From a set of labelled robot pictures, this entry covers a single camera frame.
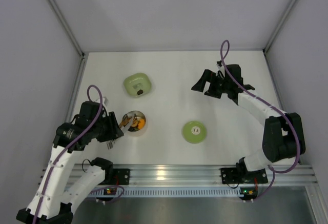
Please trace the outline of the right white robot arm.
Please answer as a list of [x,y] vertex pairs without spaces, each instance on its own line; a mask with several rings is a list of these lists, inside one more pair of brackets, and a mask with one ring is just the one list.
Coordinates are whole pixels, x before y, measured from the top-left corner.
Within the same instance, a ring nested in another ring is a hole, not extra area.
[[217,72],[204,70],[191,89],[217,99],[226,94],[264,128],[261,148],[241,158],[236,166],[243,174],[248,174],[283,159],[294,158],[294,163],[284,173],[293,170],[299,163],[300,155],[306,151],[300,115],[282,111],[258,96],[253,86],[244,84],[240,65],[219,64],[218,67]]

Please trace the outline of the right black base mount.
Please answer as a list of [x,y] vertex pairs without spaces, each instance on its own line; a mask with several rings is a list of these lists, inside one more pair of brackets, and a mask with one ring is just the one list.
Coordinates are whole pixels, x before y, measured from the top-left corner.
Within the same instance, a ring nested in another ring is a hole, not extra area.
[[241,173],[236,167],[221,168],[220,172],[224,185],[238,185],[243,183]]

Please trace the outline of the orange food piece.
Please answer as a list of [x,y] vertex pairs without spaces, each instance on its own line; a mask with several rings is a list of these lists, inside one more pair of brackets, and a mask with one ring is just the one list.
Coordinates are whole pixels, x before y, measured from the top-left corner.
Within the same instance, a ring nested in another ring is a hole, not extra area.
[[138,129],[142,129],[146,124],[146,120],[143,118],[138,118],[138,123],[137,123],[137,127]]

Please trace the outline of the green food tray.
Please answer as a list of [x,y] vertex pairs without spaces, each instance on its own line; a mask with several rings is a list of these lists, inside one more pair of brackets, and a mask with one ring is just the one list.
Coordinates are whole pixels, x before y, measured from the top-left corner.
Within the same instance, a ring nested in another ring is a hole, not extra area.
[[[152,83],[148,76],[144,73],[136,73],[128,76],[123,85],[128,95],[131,97],[139,97],[148,94],[152,89]],[[143,90],[142,95],[137,95],[139,90]]]

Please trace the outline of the aluminium mounting rail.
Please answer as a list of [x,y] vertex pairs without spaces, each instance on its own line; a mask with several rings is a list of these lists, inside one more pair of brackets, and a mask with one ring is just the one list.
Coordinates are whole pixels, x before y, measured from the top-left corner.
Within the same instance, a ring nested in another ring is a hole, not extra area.
[[[130,169],[129,186],[134,187],[223,187],[221,168],[224,165],[114,165],[113,168]],[[308,165],[298,165],[284,174],[265,169],[255,178],[260,186],[267,186],[275,176],[275,187],[311,186],[318,180],[314,170]]]

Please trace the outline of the left aluminium frame post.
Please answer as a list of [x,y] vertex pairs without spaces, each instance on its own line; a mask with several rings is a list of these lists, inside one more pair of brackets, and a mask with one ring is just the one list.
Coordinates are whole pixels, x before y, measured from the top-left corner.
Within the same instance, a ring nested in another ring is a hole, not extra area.
[[67,23],[67,20],[64,17],[64,14],[62,13],[60,7],[58,6],[56,0],[46,0],[46,1],[47,1],[48,5],[50,6],[50,8],[52,9],[57,20],[59,21],[62,29],[64,30],[67,37],[69,38],[69,41],[71,42],[75,51],[79,55],[80,59],[83,59],[85,57],[85,53],[81,49],[76,37],[74,36],[69,24]]

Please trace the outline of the metal serving tongs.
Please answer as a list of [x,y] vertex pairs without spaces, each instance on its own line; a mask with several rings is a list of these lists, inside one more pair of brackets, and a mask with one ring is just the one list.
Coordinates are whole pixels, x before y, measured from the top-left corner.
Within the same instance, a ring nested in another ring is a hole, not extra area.
[[[133,113],[131,116],[128,116],[127,114],[123,116],[121,123],[119,124],[119,128],[121,129],[123,134],[126,134],[128,130],[132,127],[135,118],[136,118],[135,113]],[[108,150],[113,148],[116,140],[117,138],[106,142]]]

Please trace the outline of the steel lunch box bowl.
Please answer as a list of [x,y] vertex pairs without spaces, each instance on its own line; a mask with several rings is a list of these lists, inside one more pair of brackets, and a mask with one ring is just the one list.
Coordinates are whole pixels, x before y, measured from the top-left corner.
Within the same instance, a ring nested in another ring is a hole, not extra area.
[[[127,115],[131,116],[133,113],[136,114],[136,118],[134,119],[134,123],[133,123],[132,127],[128,130],[128,132],[126,134],[130,133],[132,135],[138,136],[146,130],[147,119],[146,119],[146,116],[140,111],[130,111],[130,112],[127,113]],[[138,127],[137,127],[138,118],[143,118],[143,119],[146,120],[146,124],[142,129],[138,129]]]

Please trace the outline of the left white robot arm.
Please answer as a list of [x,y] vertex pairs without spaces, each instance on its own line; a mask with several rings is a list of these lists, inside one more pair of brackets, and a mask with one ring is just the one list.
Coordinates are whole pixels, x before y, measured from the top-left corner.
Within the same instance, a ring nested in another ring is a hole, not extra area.
[[94,101],[83,102],[73,121],[57,128],[44,177],[32,201],[18,211],[16,219],[23,223],[71,223],[77,208],[94,188],[109,185],[114,177],[113,163],[97,157],[67,189],[82,152],[94,139],[108,142],[123,135],[114,112],[107,112]]

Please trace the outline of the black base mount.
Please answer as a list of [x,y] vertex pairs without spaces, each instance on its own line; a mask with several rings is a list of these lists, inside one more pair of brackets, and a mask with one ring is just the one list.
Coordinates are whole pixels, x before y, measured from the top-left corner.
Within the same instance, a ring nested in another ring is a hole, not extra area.
[[100,185],[129,185],[130,182],[130,169],[110,169],[105,172],[105,179]]
[[238,185],[243,183],[241,173],[236,167],[221,168],[220,172],[224,185]]

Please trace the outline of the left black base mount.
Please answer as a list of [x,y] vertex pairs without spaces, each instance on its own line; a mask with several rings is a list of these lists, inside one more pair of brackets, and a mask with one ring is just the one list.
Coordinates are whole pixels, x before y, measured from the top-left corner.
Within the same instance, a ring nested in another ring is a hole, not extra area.
[[105,179],[100,185],[129,185],[130,182],[130,169],[110,169],[105,172]]

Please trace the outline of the green round lid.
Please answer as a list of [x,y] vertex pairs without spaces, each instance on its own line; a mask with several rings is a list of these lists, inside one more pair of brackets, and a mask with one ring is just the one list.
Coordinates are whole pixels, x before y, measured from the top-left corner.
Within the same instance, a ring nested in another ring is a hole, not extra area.
[[182,128],[183,138],[191,143],[198,144],[203,142],[207,137],[207,129],[203,123],[199,121],[189,121]]

